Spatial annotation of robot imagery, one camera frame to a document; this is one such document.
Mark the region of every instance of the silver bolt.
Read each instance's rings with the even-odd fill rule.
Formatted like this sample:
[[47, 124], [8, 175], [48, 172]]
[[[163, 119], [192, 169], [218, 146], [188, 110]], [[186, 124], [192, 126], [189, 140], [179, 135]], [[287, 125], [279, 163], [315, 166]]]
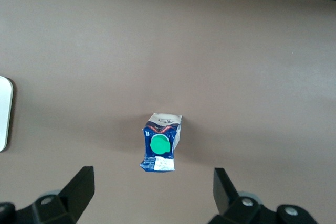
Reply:
[[286, 207], [285, 212], [292, 216], [298, 215], [298, 212], [292, 207]]
[[49, 204], [53, 200], [53, 197], [45, 198], [41, 201], [41, 205]]
[[244, 198], [244, 199], [242, 199], [242, 202], [243, 202], [243, 204], [244, 204], [245, 206], [247, 206], [247, 207], [251, 207], [251, 206], [253, 206], [253, 202], [252, 202], [252, 200], [250, 200], [250, 199], [248, 199], [248, 198]]

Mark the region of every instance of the green circular sticker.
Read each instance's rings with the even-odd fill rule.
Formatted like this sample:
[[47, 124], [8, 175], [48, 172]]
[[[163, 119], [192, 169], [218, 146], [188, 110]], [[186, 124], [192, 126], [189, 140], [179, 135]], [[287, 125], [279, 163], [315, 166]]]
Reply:
[[162, 155], [170, 151], [170, 142], [168, 137], [163, 134], [156, 134], [152, 137], [150, 147], [156, 154]]

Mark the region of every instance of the small blue and white carton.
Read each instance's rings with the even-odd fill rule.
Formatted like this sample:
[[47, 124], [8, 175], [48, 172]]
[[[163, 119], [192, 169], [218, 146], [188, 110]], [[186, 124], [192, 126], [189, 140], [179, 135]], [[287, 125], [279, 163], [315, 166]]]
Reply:
[[143, 134], [145, 158], [140, 166], [146, 172], [171, 172], [175, 170], [174, 150], [180, 141], [181, 115], [154, 113]]

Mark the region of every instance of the beige table surface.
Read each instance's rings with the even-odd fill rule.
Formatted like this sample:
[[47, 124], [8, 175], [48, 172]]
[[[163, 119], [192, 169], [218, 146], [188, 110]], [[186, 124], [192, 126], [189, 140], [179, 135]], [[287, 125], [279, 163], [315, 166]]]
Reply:
[[[79, 223], [206, 224], [218, 166], [272, 210], [333, 223], [335, 18], [328, 0], [0, 0], [16, 90], [0, 201], [93, 165]], [[153, 112], [184, 116], [171, 173], [139, 167]]]

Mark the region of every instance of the gray surface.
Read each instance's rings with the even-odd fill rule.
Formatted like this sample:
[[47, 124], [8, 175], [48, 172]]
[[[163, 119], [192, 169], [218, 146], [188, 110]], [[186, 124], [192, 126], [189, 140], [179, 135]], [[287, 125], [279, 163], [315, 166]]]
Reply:
[[[213, 167], [275, 210], [333, 223], [336, 2], [0, 0], [16, 88], [0, 199], [24, 207], [84, 165], [79, 223], [207, 223]], [[184, 116], [176, 171], [147, 174], [141, 129]]]

